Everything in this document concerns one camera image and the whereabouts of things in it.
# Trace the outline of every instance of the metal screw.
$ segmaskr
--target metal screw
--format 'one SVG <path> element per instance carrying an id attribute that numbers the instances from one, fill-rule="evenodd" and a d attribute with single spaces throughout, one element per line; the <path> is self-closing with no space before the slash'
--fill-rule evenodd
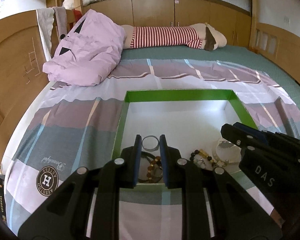
<path id="1" fill-rule="evenodd" d="M 122 159 L 122 158 L 116 158 L 114 160 L 114 163 L 117 164 L 117 165 L 124 164 L 124 159 Z"/>
<path id="2" fill-rule="evenodd" d="M 80 167 L 77 169 L 77 173 L 82 175 L 85 174 L 88 171 L 88 169 L 86 167 Z"/>
<path id="3" fill-rule="evenodd" d="M 178 163 L 179 165 L 186 165 L 186 164 L 187 164 L 187 160 L 184 159 L 184 158 L 181 158 L 181 159 L 178 159 L 178 160 L 177 160 L 177 163 Z"/>
<path id="4" fill-rule="evenodd" d="M 221 167 L 216 167 L 216 168 L 214 169 L 214 172 L 215 172 L 216 174 L 222 175 L 222 174 L 225 172 L 225 169 L 224 169 L 224 168 L 221 168 Z"/>

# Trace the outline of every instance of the wooden bed frame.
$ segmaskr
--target wooden bed frame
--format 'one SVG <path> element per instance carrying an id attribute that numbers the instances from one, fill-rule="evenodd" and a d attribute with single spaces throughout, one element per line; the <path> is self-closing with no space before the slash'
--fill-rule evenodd
<path id="1" fill-rule="evenodd" d="M 252 4 L 249 47 L 277 64 L 300 85 L 300 37 L 282 28 L 259 23 L 258 0 L 252 0 Z"/>
<path id="2" fill-rule="evenodd" d="M 67 10 L 67 21 L 69 31 L 73 11 Z M 59 43 L 56 20 L 53 25 L 52 55 Z M 49 82 L 45 61 L 35 10 L 0 20 L 0 165 L 21 117 Z"/>

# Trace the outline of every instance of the h logo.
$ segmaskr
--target h logo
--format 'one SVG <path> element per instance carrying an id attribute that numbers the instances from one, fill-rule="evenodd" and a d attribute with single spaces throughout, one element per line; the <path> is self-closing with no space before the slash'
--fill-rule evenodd
<path id="1" fill-rule="evenodd" d="M 44 180 L 43 180 L 42 184 L 49 187 L 49 182 L 50 182 L 51 179 L 52 178 L 50 176 L 44 175 Z"/>

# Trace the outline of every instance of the brown bead bracelet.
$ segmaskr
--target brown bead bracelet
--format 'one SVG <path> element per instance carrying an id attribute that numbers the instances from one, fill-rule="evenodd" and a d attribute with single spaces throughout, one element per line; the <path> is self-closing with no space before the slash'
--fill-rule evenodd
<path id="1" fill-rule="evenodd" d="M 149 167 L 148 167 L 148 173 L 147 173 L 147 177 L 148 177 L 148 180 L 152 180 L 152 170 L 154 169 L 154 165 L 158 165 L 159 168 L 162 167 L 162 164 L 161 164 L 161 157 L 160 156 L 156 156 L 154 160 L 151 161 Z"/>

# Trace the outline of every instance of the black device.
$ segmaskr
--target black device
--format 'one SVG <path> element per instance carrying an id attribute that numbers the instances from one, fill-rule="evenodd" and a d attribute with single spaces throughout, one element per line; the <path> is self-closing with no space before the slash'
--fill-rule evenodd
<path id="1" fill-rule="evenodd" d="M 240 169 L 285 222 L 280 229 L 223 168 L 198 168 L 181 158 L 162 135 L 159 145 L 164 183 L 169 189 L 182 189 L 182 240 L 210 239 L 212 227 L 214 240 L 300 239 L 300 140 L 241 123 L 225 124 L 221 134 L 242 148 Z M 86 225 L 97 187 L 90 239 L 118 240 L 119 188 L 136 186 L 140 158 L 141 136 L 137 135 L 134 146 L 103 168 L 75 171 L 25 221 L 18 238 L 0 221 L 0 239 L 88 240 Z M 210 217 L 205 202 L 210 203 Z"/>

